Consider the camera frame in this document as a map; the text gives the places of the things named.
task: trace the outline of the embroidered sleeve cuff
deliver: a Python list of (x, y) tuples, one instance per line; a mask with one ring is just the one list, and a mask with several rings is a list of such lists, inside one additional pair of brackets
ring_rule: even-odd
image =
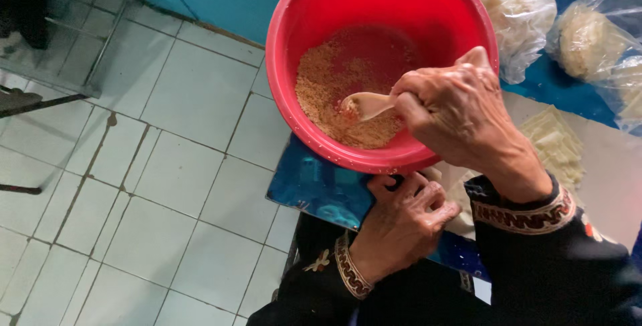
[(359, 270), (352, 263), (349, 252), (348, 231), (345, 231), (341, 237), (336, 239), (334, 255), (345, 287), (354, 297), (364, 300), (372, 291), (373, 286), (365, 281)]
[(576, 205), (571, 194), (560, 186), (554, 176), (553, 191), (545, 199), (515, 203), (502, 198), (485, 176), (464, 183), (470, 197), (472, 218), (512, 233), (540, 235), (566, 226), (575, 215)]

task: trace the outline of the black sleeve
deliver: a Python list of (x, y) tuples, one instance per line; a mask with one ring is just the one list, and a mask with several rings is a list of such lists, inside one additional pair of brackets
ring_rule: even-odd
[(642, 325), (642, 277), (627, 248), (600, 235), (553, 176), (541, 201), (503, 199), (488, 178), (465, 184), (479, 256), (493, 281), (493, 324)]
[(281, 281), (277, 300), (253, 313), (247, 325), (347, 325), (359, 304), (354, 294), (363, 291), (358, 280), (350, 280), (345, 272), (342, 256), (348, 244), (346, 233), (321, 249), (316, 260), (309, 256), (292, 266)]

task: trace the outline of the hand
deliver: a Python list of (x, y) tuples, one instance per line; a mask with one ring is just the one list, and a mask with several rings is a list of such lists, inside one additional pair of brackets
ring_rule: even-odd
[[(377, 202), (350, 246), (352, 263), (370, 284), (432, 254), (445, 224), (461, 212), (456, 203), (444, 202), (439, 183), (417, 172), (397, 191), (386, 189), (395, 183), (389, 176), (375, 176), (368, 183)], [(429, 207), (434, 212), (428, 213)]]
[(406, 73), (390, 95), (413, 136), (447, 163), (485, 174), (500, 194), (518, 203), (552, 191), (532, 144), (506, 112), (483, 47), (452, 67)]

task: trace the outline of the floral embroidery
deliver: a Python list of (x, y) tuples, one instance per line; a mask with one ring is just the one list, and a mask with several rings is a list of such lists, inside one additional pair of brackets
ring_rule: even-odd
[(372, 291), (373, 286), (365, 281), (361, 273), (359, 273), (352, 263), (348, 250), (348, 231), (345, 231), (341, 237), (336, 239), (334, 243), (334, 256), (336, 257), (336, 264), (345, 287), (354, 297), (357, 297), (359, 300), (364, 300), (370, 291)]
[(327, 256), (330, 254), (330, 250), (326, 249), (325, 251), (321, 252), (315, 263), (309, 265), (308, 267), (304, 267), (304, 271), (309, 271), (312, 270), (312, 272), (317, 272), (321, 271), (323, 272), (323, 269), (325, 268), (326, 265), (330, 264), (330, 261), (327, 259)]
[(467, 272), (460, 270), (459, 278), (461, 280), (461, 284), (459, 285), (459, 287), (468, 293), (474, 294), (474, 290), (472, 289), (472, 276), (470, 276)]
[(472, 202), (472, 217), (475, 221), (488, 223), (500, 230), (524, 235), (541, 235), (555, 232), (566, 226), (575, 215), (576, 205), (569, 192), (562, 186), (550, 204), (527, 211), (515, 211)]
[(607, 242), (610, 242), (610, 243), (617, 243), (615, 240), (612, 240), (606, 235), (603, 235), (600, 232), (598, 232), (597, 228), (595, 228), (591, 224), (591, 221), (589, 220), (589, 216), (586, 215), (586, 213), (582, 214), (582, 223), (584, 224), (584, 232), (586, 233), (587, 236), (592, 237), (594, 240), (598, 242), (606, 240)]

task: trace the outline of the person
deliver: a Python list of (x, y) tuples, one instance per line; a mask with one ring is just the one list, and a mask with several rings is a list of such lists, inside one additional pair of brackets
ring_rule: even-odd
[(356, 236), (302, 219), (301, 260), (248, 326), (642, 325), (642, 277), (627, 249), (546, 172), (512, 124), (484, 48), (408, 72), (391, 95), (416, 139), (483, 174), (465, 189), (492, 306), (469, 292), (467, 275), (426, 259), (460, 212), (442, 187), (419, 173), (400, 185), (374, 176), (376, 202)]

